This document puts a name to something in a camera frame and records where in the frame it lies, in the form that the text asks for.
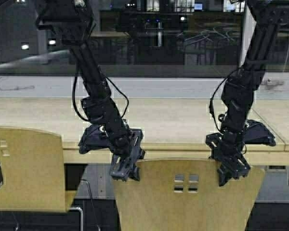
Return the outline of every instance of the ceiling light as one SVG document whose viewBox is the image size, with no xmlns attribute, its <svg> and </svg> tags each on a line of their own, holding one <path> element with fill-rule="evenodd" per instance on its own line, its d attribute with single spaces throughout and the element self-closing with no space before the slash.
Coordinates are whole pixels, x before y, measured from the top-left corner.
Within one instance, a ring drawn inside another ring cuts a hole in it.
<svg viewBox="0 0 289 231">
<path fill-rule="evenodd" d="M 51 46 L 56 45 L 56 40 L 54 39 L 49 40 L 48 45 L 51 45 Z"/>
<path fill-rule="evenodd" d="M 28 49 L 29 49 L 29 45 L 28 45 L 28 44 L 23 44 L 23 45 L 21 46 L 21 49 L 22 49 L 22 50 L 28 50 Z"/>
</svg>

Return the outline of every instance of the light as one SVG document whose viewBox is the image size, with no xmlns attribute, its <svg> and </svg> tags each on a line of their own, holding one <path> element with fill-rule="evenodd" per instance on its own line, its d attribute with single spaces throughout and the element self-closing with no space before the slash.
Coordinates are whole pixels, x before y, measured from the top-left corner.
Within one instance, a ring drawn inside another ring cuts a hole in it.
<svg viewBox="0 0 289 231">
<path fill-rule="evenodd" d="M 22 50 L 28 50 L 29 49 L 29 45 L 28 44 L 24 44 L 21 46 Z"/>
<path fill-rule="evenodd" d="M 74 0 L 75 7 L 84 8 L 86 6 L 86 2 L 84 0 Z"/>
<path fill-rule="evenodd" d="M 49 40 L 48 45 L 51 45 L 51 46 L 56 45 L 56 40 L 54 39 Z"/>
</svg>

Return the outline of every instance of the chair back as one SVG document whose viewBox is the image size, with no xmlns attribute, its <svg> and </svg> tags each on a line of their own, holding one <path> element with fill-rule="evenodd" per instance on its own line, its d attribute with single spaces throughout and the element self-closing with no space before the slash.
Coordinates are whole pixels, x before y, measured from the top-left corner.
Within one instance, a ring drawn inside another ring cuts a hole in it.
<svg viewBox="0 0 289 231">
<path fill-rule="evenodd" d="M 219 187 L 209 159 L 139 161 L 140 181 L 114 181 L 122 231 L 244 231 L 263 181 L 246 178 Z"/>
</svg>

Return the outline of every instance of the screen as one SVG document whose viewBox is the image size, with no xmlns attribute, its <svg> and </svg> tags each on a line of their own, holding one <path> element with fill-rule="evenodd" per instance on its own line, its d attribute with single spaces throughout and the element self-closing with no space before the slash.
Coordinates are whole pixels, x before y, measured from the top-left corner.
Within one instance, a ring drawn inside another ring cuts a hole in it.
<svg viewBox="0 0 289 231">
<path fill-rule="evenodd" d="M 195 11 L 202 11 L 202 3 L 195 3 Z"/>
</svg>

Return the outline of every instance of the wooden chair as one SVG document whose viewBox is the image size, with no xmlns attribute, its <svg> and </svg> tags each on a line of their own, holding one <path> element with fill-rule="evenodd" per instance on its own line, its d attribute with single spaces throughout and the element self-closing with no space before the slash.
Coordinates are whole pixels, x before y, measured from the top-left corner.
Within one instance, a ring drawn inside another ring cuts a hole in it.
<svg viewBox="0 0 289 231">
<path fill-rule="evenodd" d="M 264 171 L 218 186 L 218 163 L 139 161 L 140 182 L 114 181 L 122 231 L 244 231 Z"/>
<path fill-rule="evenodd" d="M 66 190 L 61 137 L 57 134 L 0 127 L 0 211 L 60 212 L 70 210 L 76 190 Z"/>
</svg>

